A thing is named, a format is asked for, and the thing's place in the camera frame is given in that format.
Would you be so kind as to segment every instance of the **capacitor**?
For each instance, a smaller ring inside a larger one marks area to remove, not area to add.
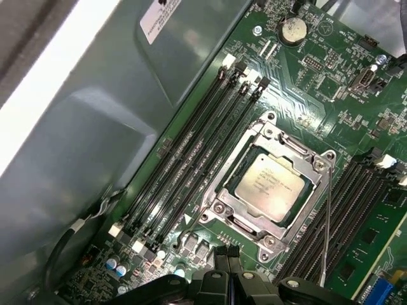
[[[181,278],[184,278],[185,277],[185,270],[186,270],[185,264],[180,263],[180,264],[176,265],[176,269],[174,271],[174,274],[180,276]]]
[[[128,287],[127,286],[119,286],[117,288],[117,294],[118,295],[125,294],[126,292],[128,292]]]
[[[128,262],[123,262],[116,267],[116,274],[119,277],[125,276],[126,273],[130,270],[130,264]]]
[[[299,46],[307,36],[307,24],[300,17],[289,17],[281,22],[277,29],[279,30],[279,39],[286,46]]]
[[[158,257],[159,259],[164,259],[166,255],[167,255],[167,253],[165,252],[164,249],[161,249],[161,250],[159,250],[159,251],[157,252],[157,257]]]
[[[114,269],[116,269],[119,262],[120,262],[120,257],[118,257],[117,255],[113,255],[106,261],[106,268],[108,270],[114,270]]]

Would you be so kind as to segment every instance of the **white connector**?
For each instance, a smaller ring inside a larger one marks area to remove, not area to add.
[[[226,57],[224,58],[224,60],[222,61],[222,66],[226,66],[228,69],[231,67],[231,65],[233,65],[233,63],[235,62],[236,57],[234,57],[232,54],[227,54]]]
[[[136,240],[135,243],[132,245],[132,250],[137,254],[140,253],[144,248],[145,243],[145,241]]]
[[[407,187],[407,176],[403,176],[400,179],[399,186]]]
[[[397,162],[392,156],[385,154],[381,158],[375,160],[375,165],[379,168],[390,168]]]
[[[115,222],[109,230],[109,234],[113,237],[117,237],[119,233],[121,232],[121,229],[123,229],[123,224],[120,224],[118,222]]]

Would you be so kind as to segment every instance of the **wire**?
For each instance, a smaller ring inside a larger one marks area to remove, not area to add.
[[[321,6],[321,10],[328,12],[337,2],[338,0],[328,0],[327,3]]]
[[[65,246],[67,245],[68,241],[71,240],[72,236],[74,236],[75,230],[73,228],[69,228],[64,235],[59,239],[58,243],[55,245],[54,249],[51,252],[51,255],[49,256],[45,268],[44,268],[44,274],[42,277],[42,288],[46,292],[53,292],[53,279],[52,279],[52,274],[55,269],[55,265],[57,264],[57,261],[62,253],[62,251],[65,249]]]
[[[88,216],[77,219],[74,224],[71,225],[71,227],[62,235],[45,264],[43,277],[41,279],[41,287],[45,292],[54,291],[54,280],[52,278],[54,269],[62,251],[65,249],[69,240],[71,240],[72,236],[74,236],[75,233],[78,232],[85,225],[86,221],[103,215],[109,208],[109,203],[111,202],[112,198],[122,193],[123,191],[118,191],[113,193],[111,197],[104,198],[95,213],[89,213]]]
[[[325,285],[327,258],[329,251],[329,227],[331,226],[331,203],[332,203],[332,166],[328,168],[328,198],[326,200],[326,220],[325,220],[325,236],[324,236],[324,250],[321,255],[321,276],[319,278],[319,286]]]

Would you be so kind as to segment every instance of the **blue capacitor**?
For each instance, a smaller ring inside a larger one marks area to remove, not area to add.
[[[117,255],[114,255],[106,261],[106,268],[108,270],[114,270],[114,269],[116,269],[119,262],[120,262],[120,258]]]
[[[126,273],[130,270],[130,264],[127,262],[124,262],[123,264],[120,264],[119,266],[116,267],[116,274],[119,277],[125,276]]]

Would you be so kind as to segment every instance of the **screw hole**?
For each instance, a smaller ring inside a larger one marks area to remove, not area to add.
[[[268,254],[266,254],[266,253],[261,254],[261,260],[262,261],[267,261],[268,260]]]

